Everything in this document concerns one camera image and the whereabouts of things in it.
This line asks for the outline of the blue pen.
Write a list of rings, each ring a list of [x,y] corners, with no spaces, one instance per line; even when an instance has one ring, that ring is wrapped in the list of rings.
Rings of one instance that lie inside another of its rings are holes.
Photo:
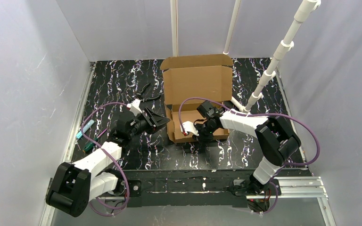
[[[91,126],[95,123],[94,120],[89,120],[84,126],[83,128],[76,134],[76,139],[80,139],[82,137],[82,133],[86,132],[87,130],[89,130],[91,128]]]

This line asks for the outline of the brown cardboard box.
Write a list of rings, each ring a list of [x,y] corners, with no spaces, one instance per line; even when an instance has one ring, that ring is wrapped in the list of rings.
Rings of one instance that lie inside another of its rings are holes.
[[[167,134],[174,143],[193,142],[180,123],[202,119],[197,107],[210,99],[215,106],[232,98],[233,60],[224,54],[168,57],[160,65]]]

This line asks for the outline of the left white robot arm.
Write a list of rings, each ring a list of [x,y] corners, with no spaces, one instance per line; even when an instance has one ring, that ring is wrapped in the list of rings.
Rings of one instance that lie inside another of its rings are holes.
[[[154,134],[164,128],[169,118],[146,107],[132,119],[120,118],[110,130],[108,139],[93,153],[73,163],[61,163],[47,191],[45,202],[72,216],[80,216],[93,199],[108,192],[124,192],[124,206],[132,196],[132,185],[120,169],[109,169],[122,156],[135,136]]]

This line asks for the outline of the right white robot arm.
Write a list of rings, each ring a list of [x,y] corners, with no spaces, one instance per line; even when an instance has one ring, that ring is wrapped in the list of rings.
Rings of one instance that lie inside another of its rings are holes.
[[[217,108],[208,100],[197,107],[205,122],[195,125],[198,142],[213,140],[218,129],[231,129],[254,136],[263,152],[263,158],[244,187],[264,188],[271,178],[299,149],[301,141],[289,122],[281,116],[253,116],[233,109]]]

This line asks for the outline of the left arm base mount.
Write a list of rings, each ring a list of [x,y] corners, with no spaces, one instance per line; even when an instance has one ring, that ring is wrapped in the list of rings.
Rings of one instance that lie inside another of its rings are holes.
[[[107,205],[120,207],[125,203],[125,199],[129,198],[127,207],[137,208],[142,207],[142,180],[140,178],[140,170],[125,170],[129,186],[129,194],[126,194],[125,181],[120,171],[115,169],[107,169],[104,172],[111,173],[114,176],[119,176],[119,180],[115,189],[104,194],[104,202]]]

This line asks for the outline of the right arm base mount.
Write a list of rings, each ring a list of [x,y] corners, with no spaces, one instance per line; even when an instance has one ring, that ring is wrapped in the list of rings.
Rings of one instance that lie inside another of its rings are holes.
[[[274,177],[270,178],[269,181],[263,185],[253,175],[250,175],[249,178],[245,180],[233,180],[224,188],[224,191],[240,197],[263,195],[263,198],[247,199],[250,211],[256,214],[270,212],[282,194],[279,181],[274,179]]]

